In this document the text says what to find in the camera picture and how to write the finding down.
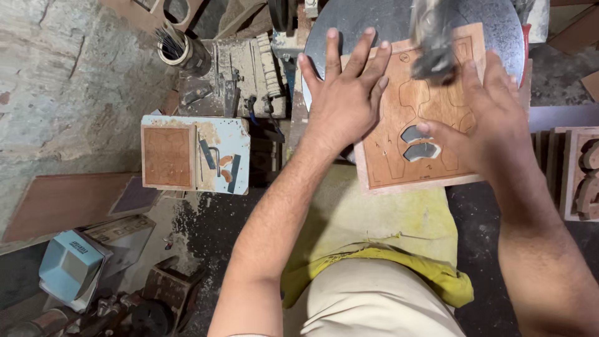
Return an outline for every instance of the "yellow cloth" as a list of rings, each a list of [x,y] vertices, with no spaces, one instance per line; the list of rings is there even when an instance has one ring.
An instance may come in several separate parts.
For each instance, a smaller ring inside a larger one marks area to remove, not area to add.
[[[283,272],[281,287],[285,294],[283,307],[295,304],[301,293],[316,275],[344,258],[382,258],[402,264],[418,274],[448,305],[460,308],[474,300],[474,289],[465,273],[425,258],[414,257],[390,249],[365,248],[353,253],[334,254],[311,262],[294,271]]]
[[[283,306],[342,258],[384,258],[411,268],[449,305],[473,300],[470,279],[456,271],[458,231],[442,187],[365,195],[356,167],[332,165],[314,194],[283,271]]]

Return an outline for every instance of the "metal container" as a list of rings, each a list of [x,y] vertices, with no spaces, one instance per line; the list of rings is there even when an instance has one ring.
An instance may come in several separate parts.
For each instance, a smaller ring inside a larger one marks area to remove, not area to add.
[[[168,65],[172,65],[201,77],[210,71],[211,57],[208,50],[199,40],[191,40],[187,35],[180,34],[185,41],[183,55],[178,59],[171,59],[162,51],[162,43],[158,43],[158,56]]]

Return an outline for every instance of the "round metal table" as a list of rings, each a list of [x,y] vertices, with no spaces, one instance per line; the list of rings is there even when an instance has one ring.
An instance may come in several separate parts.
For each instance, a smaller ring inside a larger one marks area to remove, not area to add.
[[[482,22],[486,49],[496,50],[507,72],[520,81],[524,70],[524,37],[510,0],[451,1],[452,27]],[[312,58],[320,78],[324,79],[325,35],[330,27],[339,30],[341,55],[351,53],[364,29],[370,26],[377,31],[374,46],[384,40],[406,40],[409,38],[411,6],[412,0],[329,0],[310,31],[304,52]],[[302,90],[310,111],[312,96],[303,78]]]

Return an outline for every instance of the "beige pants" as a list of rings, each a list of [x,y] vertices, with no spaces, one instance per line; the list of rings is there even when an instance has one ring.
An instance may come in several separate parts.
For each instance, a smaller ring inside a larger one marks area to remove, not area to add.
[[[410,269],[350,258],[312,281],[284,313],[285,336],[464,336],[450,309]]]

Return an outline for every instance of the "blue box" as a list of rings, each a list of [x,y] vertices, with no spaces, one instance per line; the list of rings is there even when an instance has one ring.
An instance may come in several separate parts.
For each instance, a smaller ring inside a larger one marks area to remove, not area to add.
[[[64,302],[80,297],[98,272],[104,256],[70,230],[55,236],[46,248],[40,278],[51,295]]]

